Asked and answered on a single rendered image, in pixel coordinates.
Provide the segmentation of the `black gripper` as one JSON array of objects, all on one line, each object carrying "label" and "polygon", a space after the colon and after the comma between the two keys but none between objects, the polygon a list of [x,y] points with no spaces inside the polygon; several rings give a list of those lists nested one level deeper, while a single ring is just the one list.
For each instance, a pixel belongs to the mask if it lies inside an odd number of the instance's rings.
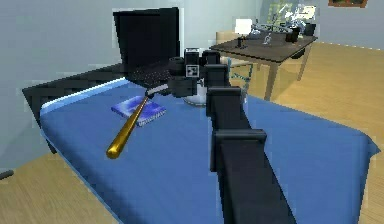
[{"label": "black gripper", "polygon": [[146,90],[146,96],[154,95],[168,89],[168,92],[176,98],[193,96],[197,94],[197,79],[186,76],[186,68],[182,57],[169,59],[168,71],[170,78],[167,84]]}]

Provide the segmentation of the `white round bowl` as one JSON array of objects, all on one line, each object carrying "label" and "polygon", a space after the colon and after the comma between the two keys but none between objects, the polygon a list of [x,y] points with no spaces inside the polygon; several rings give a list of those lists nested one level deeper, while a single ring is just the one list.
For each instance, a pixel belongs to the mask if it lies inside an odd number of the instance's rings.
[{"label": "white round bowl", "polygon": [[204,86],[204,80],[200,79],[196,83],[188,84],[186,87],[188,95],[184,101],[190,105],[204,107],[206,105],[207,88]]}]

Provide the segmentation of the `pale wooden chair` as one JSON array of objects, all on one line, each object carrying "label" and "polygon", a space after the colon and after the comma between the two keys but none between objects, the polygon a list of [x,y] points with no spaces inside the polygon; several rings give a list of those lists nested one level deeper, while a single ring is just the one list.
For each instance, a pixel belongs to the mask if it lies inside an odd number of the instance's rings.
[{"label": "pale wooden chair", "polygon": [[[234,31],[218,31],[216,33],[216,43],[222,44],[234,40],[238,35]],[[253,73],[254,65],[251,62],[222,56],[221,62],[228,66],[230,82],[233,86],[241,87],[247,93]]]}]

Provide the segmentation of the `golden baseball bat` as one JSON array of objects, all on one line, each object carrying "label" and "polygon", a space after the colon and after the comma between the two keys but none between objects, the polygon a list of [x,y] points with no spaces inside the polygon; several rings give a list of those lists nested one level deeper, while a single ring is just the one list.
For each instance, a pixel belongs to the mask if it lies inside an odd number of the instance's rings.
[{"label": "golden baseball bat", "polygon": [[127,119],[123,127],[120,129],[108,149],[106,150],[106,156],[109,159],[116,159],[123,151],[125,144],[130,137],[132,131],[135,128],[136,122],[142,113],[142,110],[148,101],[148,97],[145,96],[141,103],[134,110],[133,114]]}]

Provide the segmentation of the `blue book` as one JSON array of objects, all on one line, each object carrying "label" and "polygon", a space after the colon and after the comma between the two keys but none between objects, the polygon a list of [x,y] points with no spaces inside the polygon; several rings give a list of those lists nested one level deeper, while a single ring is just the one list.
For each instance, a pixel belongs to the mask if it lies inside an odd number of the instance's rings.
[{"label": "blue book", "polygon": [[[111,110],[113,112],[116,112],[118,115],[122,116],[123,118],[129,118],[136,108],[140,105],[140,103],[143,101],[143,96],[135,96],[131,97],[128,100],[125,100],[123,102],[120,102],[114,106],[111,107]],[[138,127],[142,127],[146,125],[147,123],[161,117],[166,112],[166,108],[151,101],[147,100],[146,104],[136,121],[136,125]]]}]

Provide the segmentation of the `brown framed wall picture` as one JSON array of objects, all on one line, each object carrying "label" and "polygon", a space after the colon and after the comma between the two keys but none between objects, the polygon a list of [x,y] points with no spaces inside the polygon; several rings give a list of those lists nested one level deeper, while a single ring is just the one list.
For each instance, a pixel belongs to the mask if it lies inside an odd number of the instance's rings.
[{"label": "brown framed wall picture", "polygon": [[367,2],[368,0],[328,0],[328,6],[365,8]]}]

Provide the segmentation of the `black open laptop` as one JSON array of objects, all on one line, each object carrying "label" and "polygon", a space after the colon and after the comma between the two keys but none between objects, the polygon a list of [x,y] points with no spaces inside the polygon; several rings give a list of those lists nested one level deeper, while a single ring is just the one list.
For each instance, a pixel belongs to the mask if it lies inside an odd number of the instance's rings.
[{"label": "black open laptop", "polygon": [[113,17],[124,76],[144,88],[166,82],[169,59],[180,56],[179,8],[117,11]]}]

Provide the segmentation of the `bed with blue cover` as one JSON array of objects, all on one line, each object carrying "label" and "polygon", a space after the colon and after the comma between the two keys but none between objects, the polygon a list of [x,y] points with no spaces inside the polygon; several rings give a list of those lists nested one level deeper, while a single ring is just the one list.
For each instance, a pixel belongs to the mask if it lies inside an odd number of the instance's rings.
[{"label": "bed with blue cover", "polygon": [[[116,66],[24,90],[49,146],[119,224],[224,224],[219,181],[210,170],[212,122],[201,108],[157,96],[166,108],[137,128],[124,151],[106,150],[123,126],[111,110],[143,93]],[[297,224],[358,224],[370,159],[364,133],[259,98],[243,103]]]}]

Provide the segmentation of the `dark brown wooden table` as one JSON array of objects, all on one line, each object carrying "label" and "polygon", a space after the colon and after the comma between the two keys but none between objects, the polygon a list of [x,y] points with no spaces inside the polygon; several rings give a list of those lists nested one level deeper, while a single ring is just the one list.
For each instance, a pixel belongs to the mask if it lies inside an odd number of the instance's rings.
[{"label": "dark brown wooden table", "polygon": [[301,50],[305,50],[303,61],[297,80],[302,79],[306,63],[308,61],[309,53],[312,44],[317,40],[315,36],[304,36],[299,38],[296,42],[286,42],[285,39],[280,39],[276,33],[271,34],[271,43],[264,45],[263,40],[245,40],[246,48],[236,48],[237,40],[229,40],[220,44],[210,47],[211,50],[219,51],[221,55],[249,61],[252,63],[263,64],[269,67],[269,75],[265,90],[264,99],[269,101],[272,95],[275,79],[277,76],[279,66],[287,59],[298,54]]}]

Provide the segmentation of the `green framed window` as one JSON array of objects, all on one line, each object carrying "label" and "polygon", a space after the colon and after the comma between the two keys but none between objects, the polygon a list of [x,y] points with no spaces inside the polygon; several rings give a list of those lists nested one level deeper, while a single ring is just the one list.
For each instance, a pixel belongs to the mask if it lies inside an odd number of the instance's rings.
[{"label": "green framed window", "polygon": [[304,0],[272,0],[267,12],[270,24],[311,23],[316,20],[317,7],[305,4]]}]

